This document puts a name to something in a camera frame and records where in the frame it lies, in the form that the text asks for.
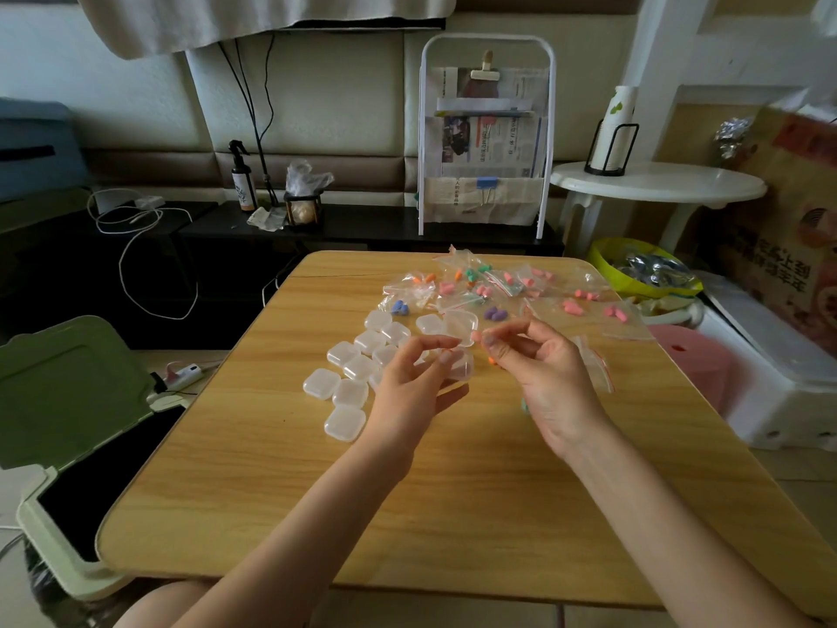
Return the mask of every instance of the green lid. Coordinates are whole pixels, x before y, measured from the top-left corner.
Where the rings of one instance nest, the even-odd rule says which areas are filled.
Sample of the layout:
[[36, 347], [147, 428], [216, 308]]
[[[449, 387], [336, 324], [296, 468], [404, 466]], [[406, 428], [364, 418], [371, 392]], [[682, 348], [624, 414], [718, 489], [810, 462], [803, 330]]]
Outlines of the green lid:
[[0, 348], [0, 466], [66, 467], [149, 414], [153, 387], [100, 317], [13, 337]]

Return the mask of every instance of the person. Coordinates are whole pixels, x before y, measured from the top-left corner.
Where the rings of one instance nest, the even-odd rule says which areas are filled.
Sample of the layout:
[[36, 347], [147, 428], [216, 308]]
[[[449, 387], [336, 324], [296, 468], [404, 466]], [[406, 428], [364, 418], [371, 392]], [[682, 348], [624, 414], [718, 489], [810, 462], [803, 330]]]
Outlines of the person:
[[[685, 505], [605, 413], [575, 347], [521, 318], [475, 333], [518, 381], [532, 420], [575, 472], [682, 628], [790, 628], [814, 623]], [[452, 337], [412, 337], [387, 366], [358, 440], [276, 529], [214, 584], [169, 584], [117, 628], [299, 628], [348, 558], [434, 416], [468, 385], [439, 393], [460, 351]], [[432, 363], [422, 351], [444, 348]]]

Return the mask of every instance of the floor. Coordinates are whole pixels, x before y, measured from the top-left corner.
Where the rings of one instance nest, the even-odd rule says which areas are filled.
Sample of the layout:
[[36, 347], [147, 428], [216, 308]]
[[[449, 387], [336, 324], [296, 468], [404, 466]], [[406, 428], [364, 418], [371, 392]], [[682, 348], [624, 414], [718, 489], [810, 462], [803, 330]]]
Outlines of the floor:
[[[180, 360], [183, 366], [192, 362], [217, 365], [226, 352], [138, 351], [136, 354], [149, 372], [162, 373], [174, 360]], [[183, 397], [194, 400], [194, 393], [199, 393], [210, 377], [211, 374], [184, 389]], [[837, 454], [801, 449], [753, 453], [837, 550]], [[3, 527], [16, 526], [14, 510], [21, 489], [39, 480], [41, 475], [37, 467], [0, 470], [0, 549], [18, 535], [14, 529]], [[16, 628], [52, 626], [39, 612], [29, 591], [20, 543], [0, 561], [0, 610], [12, 620], [8, 624]], [[311, 628], [555, 628], [558, 611], [551, 604], [335, 590], [323, 600], [310, 625]], [[673, 628], [675, 623], [664, 612], [569, 606], [564, 609], [564, 625], [566, 628]]]

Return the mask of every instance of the pink plastic container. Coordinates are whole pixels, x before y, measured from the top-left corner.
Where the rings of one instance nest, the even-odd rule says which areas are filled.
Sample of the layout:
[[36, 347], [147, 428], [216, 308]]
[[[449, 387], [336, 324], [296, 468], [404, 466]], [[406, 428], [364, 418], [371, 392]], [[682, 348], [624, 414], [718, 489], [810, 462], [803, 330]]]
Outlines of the pink plastic container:
[[660, 345], [717, 412], [721, 411], [724, 390], [733, 358], [720, 343], [682, 326], [649, 326]]

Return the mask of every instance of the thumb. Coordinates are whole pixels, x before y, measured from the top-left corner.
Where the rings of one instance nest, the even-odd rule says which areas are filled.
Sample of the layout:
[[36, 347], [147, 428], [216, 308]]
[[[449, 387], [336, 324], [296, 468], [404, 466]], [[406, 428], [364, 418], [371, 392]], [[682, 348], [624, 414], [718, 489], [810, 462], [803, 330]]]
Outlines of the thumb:
[[502, 368], [507, 369], [515, 376], [518, 381], [522, 382], [522, 376], [528, 372], [534, 365], [534, 361], [526, 355], [520, 354], [517, 350], [509, 346], [505, 341], [494, 337], [489, 332], [482, 334], [482, 345], [488, 351], [489, 355]]
[[441, 387], [442, 382], [450, 375], [450, 369], [454, 364], [465, 355], [465, 352], [460, 348], [456, 350], [443, 350], [436, 357], [435, 361], [431, 363], [427, 370], [421, 373], [419, 379], [429, 386], [433, 386], [437, 391]]

